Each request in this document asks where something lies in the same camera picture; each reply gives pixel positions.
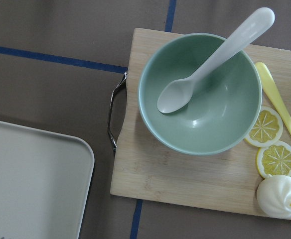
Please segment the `beige rabbit tray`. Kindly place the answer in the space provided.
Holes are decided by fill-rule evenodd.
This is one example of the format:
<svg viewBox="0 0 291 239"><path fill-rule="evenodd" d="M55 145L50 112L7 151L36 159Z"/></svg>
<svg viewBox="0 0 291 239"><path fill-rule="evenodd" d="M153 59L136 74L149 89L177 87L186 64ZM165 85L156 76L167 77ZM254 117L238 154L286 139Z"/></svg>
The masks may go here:
<svg viewBox="0 0 291 239"><path fill-rule="evenodd" d="M0 121L0 239L77 239L94 162L80 138Z"/></svg>

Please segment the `white plastic spoon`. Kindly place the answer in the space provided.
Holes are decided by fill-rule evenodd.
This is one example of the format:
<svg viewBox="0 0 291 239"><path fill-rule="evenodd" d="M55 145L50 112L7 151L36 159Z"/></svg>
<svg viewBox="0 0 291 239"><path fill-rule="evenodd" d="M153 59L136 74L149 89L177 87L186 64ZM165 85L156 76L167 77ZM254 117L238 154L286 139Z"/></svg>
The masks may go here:
<svg viewBox="0 0 291 239"><path fill-rule="evenodd" d="M203 78L265 33L274 21L275 14L268 7L253 12L195 72L164 88L157 100L158 110L169 114L185 106Z"/></svg>

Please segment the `green bowl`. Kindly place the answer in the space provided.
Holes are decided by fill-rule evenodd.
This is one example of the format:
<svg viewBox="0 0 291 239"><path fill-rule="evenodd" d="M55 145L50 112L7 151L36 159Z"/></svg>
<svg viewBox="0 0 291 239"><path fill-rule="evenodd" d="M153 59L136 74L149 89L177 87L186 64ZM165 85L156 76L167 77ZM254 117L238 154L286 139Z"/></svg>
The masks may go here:
<svg viewBox="0 0 291 239"><path fill-rule="evenodd" d="M193 33L162 46L140 76L141 117L167 147L190 155L213 155L237 145L255 124L262 87L254 63L241 51L199 83L190 102L162 114L157 100L172 81L191 75L223 43L224 38Z"/></svg>

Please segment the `upper lemon slice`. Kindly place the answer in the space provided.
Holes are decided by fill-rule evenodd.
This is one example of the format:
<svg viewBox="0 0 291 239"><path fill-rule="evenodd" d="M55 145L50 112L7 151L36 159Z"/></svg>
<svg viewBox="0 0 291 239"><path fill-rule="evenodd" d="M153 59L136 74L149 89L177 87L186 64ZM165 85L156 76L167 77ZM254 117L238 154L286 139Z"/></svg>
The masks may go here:
<svg viewBox="0 0 291 239"><path fill-rule="evenodd" d="M256 123L246 135L245 141L256 147L268 147L276 143L283 133L280 115L268 106L261 106Z"/></svg>

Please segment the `lemon slice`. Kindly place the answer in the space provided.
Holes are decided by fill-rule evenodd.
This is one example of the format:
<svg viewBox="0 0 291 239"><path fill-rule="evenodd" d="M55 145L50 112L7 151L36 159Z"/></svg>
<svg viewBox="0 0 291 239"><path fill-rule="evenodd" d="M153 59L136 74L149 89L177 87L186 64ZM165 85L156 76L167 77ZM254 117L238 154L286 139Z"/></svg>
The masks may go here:
<svg viewBox="0 0 291 239"><path fill-rule="evenodd" d="M280 115L268 106L261 106L256 123L246 135L245 141L256 147L268 147L276 143L283 133Z"/></svg>
<svg viewBox="0 0 291 239"><path fill-rule="evenodd" d="M268 147L262 147L256 155L256 167L263 178L274 175L291 176L291 146L277 141Z"/></svg>

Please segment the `lower lemon slice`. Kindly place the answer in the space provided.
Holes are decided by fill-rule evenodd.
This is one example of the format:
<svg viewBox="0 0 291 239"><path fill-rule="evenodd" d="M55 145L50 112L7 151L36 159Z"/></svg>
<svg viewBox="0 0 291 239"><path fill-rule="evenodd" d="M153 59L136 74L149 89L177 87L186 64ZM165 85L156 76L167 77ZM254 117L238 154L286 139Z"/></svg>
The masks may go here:
<svg viewBox="0 0 291 239"><path fill-rule="evenodd" d="M256 155L256 167L263 178L274 175L291 176L291 146L277 141L268 147L262 147Z"/></svg>

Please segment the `yellow plastic knife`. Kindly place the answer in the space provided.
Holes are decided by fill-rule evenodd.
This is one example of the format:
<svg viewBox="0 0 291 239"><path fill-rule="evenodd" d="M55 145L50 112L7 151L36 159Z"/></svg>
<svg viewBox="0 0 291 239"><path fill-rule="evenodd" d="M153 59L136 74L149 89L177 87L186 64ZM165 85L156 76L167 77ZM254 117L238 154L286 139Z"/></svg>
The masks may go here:
<svg viewBox="0 0 291 239"><path fill-rule="evenodd" d="M272 78L269 69L262 62L257 62L255 64L255 67L259 74L263 91L277 110L278 114L281 116L288 132L291 135L291 116L282 100L282 97L278 91L278 88Z"/></svg>

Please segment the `white steamed bun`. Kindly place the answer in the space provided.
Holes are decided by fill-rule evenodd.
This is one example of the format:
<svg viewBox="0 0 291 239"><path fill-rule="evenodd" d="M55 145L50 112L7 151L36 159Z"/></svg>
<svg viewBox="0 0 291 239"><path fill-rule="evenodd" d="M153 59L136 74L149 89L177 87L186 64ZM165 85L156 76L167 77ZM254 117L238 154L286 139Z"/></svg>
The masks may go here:
<svg viewBox="0 0 291 239"><path fill-rule="evenodd" d="M263 180L256 191L262 211L278 219L291 218L291 177L274 175Z"/></svg>

